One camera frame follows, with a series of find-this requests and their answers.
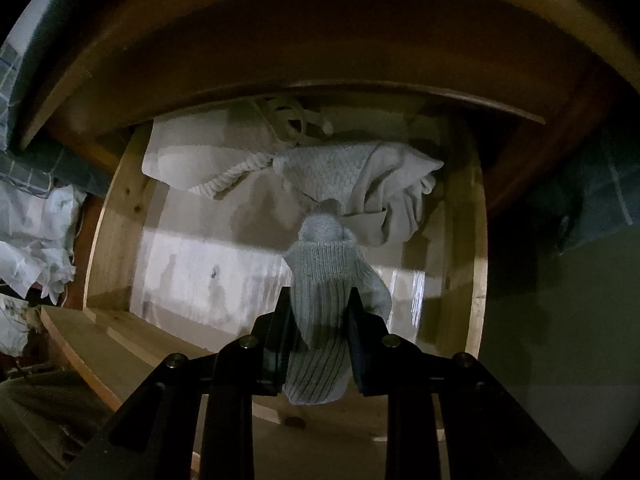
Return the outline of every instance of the crumpled white paper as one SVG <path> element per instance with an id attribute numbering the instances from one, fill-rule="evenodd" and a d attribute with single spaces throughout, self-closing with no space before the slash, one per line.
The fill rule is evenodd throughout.
<path id="1" fill-rule="evenodd" d="M 0 352 L 3 354 L 22 355 L 30 328 L 26 320 L 28 308 L 26 301 L 0 294 Z"/>
<path id="2" fill-rule="evenodd" d="M 38 198 L 0 182 L 0 279 L 21 297 L 39 283 L 42 297 L 57 303 L 73 280 L 73 227 L 85 197 L 65 186 Z"/>

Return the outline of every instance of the wooden drawer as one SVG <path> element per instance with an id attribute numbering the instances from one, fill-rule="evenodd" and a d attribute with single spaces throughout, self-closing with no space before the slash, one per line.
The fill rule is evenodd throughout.
<path id="1" fill-rule="evenodd" d="M 150 130 L 150 124 L 137 127 L 105 200 L 88 266 L 84 310 L 46 308 L 43 312 L 47 329 L 73 366 L 113 409 L 169 353 L 182 352 L 190 358 L 209 353 L 129 312 L 140 238 L 157 184 L 141 171 Z M 442 140 L 447 157 L 441 177 L 444 225 L 440 226 L 444 240 L 438 261 L 430 262 L 429 269 L 431 275 L 434 267 L 436 274 L 441 271 L 441 294 L 423 305 L 417 343 L 444 356 L 459 351 L 477 356 L 487 256 L 482 174 L 465 127 L 450 128 L 446 137 Z M 215 342 L 208 348 L 216 348 Z M 290 416 L 302 418 L 305 429 L 283 426 Z M 283 396 L 255 397 L 254 420 L 259 428 L 282 434 L 278 446 L 282 452 L 286 447 L 287 455 L 295 455 L 300 464 L 304 463 L 300 457 L 310 452 L 302 447 L 322 444 L 325 449 L 336 434 L 346 439 L 348 449 L 360 449 L 364 441 L 369 442 L 367 449 L 379 455 L 380 442 L 386 439 L 386 398 L 364 399 L 353 385 L 343 399 L 322 406 L 291 406 Z M 290 436 L 290 432 L 301 431 L 304 439 Z M 260 453 L 257 449 L 256 461 Z"/>

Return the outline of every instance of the clothing pile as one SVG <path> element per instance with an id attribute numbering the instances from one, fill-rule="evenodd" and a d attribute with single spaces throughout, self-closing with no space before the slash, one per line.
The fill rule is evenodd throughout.
<path id="1" fill-rule="evenodd" d="M 443 165 L 398 142 L 408 136 L 394 125 L 401 130 L 406 121 L 389 116 L 367 122 L 357 112 L 334 113 L 329 120 L 277 96 L 154 121 L 143 173 L 225 201 L 247 173 L 268 171 L 306 213 L 298 240 L 282 255 L 297 326 L 283 387 L 292 404 L 333 402 L 345 393 L 351 362 L 342 319 L 352 287 L 364 309 L 385 321 L 392 308 L 359 246 L 408 241 L 423 220 L 423 195 L 436 184 L 432 173 Z"/>
<path id="2" fill-rule="evenodd" d="M 0 181 L 0 280 L 23 298 L 37 283 L 56 304 L 76 273 L 75 225 L 85 197 L 65 186 L 40 198 Z"/>
<path id="3" fill-rule="evenodd" d="M 322 114 L 288 96 L 211 105 L 156 118 L 142 171 L 217 198 L 245 173 L 271 166 L 306 211 L 336 214 L 359 244 L 405 242 L 443 163 L 357 133 L 334 132 Z"/>

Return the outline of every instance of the gray cloth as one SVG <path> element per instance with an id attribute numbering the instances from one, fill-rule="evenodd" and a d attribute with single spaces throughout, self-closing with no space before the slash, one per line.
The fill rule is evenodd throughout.
<path id="1" fill-rule="evenodd" d="M 441 167 L 399 142 L 295 148 L 273 161 L 289 190 L 312 204 L 336 201 L 340 222 L 373 247 L 411 238 L 422 221 L 422 196 L 435 185 L 431 173 Z"/>
<path id="2" fill-rule="evenodd" d="M 42 175 L 42 179 L 50 178 L 54 187 L 73 184 L 87 193 L 101 197 L 107 195 L 111 184 L 111 177 L 108 174 L 50 137 L 38 135 L 23 152 L 7 152 L 4 156 L 14 162 L 14 168 L 20 165 L 31 169 L 32 179 L 25 181 L 21 175 L 15 173 L 15 169 L 13 173 L 5 173 L 7 169 L 5 164 L 8 161 L 0 158 L 0 176 L 7 174 L 10 178 L 9 182 L 14 185 L 18 180 L 24 182 L 22 190 L 33 189 L 33 178 L 38 174 Z"/>
<path id="3" fill-rule="evenodd" d="M 532 225 L 560 253 L 640 221 L 640 121 L 623 104 L 526 197 Z"/>
<path id="4" fill-rule="evenodd" d="M 75 371 L 0 383 L 0 426 L 40 480 L 58 480 L 111 411 Z"/>
<path id="5" fill-rule="evenodd" d="M 292 404 L 324 404 L 344 395 L 351 376 L 342 330 L 351 289 L 358 289 L 367 311 L 385 321 L 391 295 L 335 216 L 308 216 L 298 238 L 284 254 L 293 273 L 291 308 L 298 335 L 282 391 Z"/>

